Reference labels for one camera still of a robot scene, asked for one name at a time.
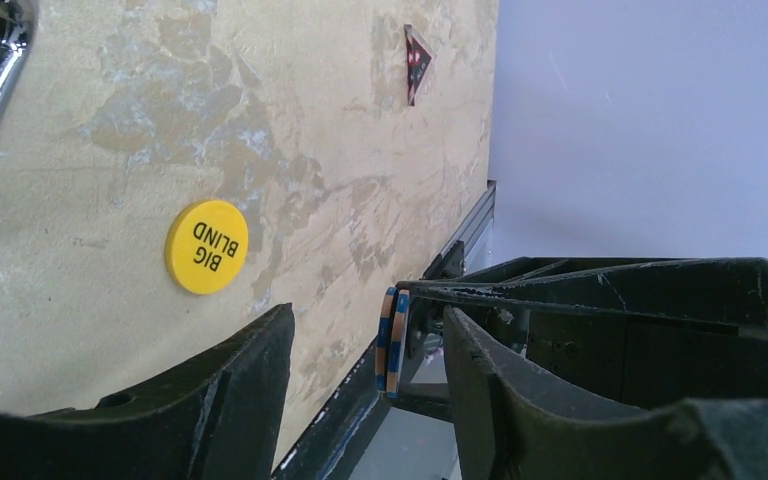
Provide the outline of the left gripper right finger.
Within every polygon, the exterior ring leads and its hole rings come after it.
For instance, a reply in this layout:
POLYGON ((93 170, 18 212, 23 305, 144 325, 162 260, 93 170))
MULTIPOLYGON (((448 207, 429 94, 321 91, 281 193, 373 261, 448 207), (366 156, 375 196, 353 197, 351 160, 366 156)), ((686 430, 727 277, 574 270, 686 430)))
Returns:
POLYGON ((768 400, 622 404, 513 352, 455 307, 444 340, 466 479, 768 479, 768 400))

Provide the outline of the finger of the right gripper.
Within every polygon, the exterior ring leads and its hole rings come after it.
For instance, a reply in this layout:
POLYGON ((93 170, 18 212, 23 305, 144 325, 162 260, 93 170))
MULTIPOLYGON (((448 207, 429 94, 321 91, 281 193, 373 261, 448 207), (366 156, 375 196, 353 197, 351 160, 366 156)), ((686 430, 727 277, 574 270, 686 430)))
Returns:
POLYGON ((393 408, 452 423, 452 409, 447 384, 401 384, 390 395, 393 408))

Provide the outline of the single blue ten chip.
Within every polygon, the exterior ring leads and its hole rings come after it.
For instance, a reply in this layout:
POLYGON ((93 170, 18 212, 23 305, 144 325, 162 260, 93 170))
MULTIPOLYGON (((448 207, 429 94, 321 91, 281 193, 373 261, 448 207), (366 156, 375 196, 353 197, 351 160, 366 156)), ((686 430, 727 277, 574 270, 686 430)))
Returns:
POLYGON ((390 398, 399 390, 408 341, 410 293, 389 287, 382 301, 374 350, 377 390, 390 398))

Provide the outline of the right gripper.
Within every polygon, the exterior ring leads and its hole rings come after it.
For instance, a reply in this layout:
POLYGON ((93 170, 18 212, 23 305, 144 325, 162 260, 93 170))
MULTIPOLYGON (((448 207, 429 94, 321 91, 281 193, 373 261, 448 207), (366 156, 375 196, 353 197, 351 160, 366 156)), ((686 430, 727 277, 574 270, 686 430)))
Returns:
POLYGON ((548 411, 768 399, 768 331, 740 329, 768 329, 768 259, 522 257, 511 264, 530 270, 496 282, 479 272, 397 287, 467 304, 462 312, 493 340, 504 377, 548 411))

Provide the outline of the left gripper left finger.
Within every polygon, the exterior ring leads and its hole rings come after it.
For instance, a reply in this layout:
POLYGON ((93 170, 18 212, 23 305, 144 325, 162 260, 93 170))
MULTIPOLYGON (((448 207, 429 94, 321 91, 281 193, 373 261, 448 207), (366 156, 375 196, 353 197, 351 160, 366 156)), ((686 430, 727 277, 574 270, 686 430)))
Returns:
POLYGON ((86 410, 0 413, 0 479, 267 479, 295 332, 273 307, 86 410))

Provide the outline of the red triangular all-in button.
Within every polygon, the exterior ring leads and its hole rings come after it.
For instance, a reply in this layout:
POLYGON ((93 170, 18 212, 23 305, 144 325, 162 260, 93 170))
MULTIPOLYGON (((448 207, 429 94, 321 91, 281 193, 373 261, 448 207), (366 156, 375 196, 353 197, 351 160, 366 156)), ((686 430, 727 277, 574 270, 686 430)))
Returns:
POLYGON ((419 88, 431 65, 433 54, 413 25, 405 24, 403 32, 406 46, 407 104, 415 106, 419 88))

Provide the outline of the yellow big blind button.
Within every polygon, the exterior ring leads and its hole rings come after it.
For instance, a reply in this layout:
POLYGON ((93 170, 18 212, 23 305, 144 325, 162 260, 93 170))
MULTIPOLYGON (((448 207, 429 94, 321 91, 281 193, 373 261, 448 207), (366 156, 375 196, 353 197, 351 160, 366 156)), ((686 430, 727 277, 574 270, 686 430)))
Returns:
POLYGON ((164 263, 172 280, 196 295, 227 287, 245 263, 249 230, 241 211, 219 199, 194 202, 167 233, 164 263))

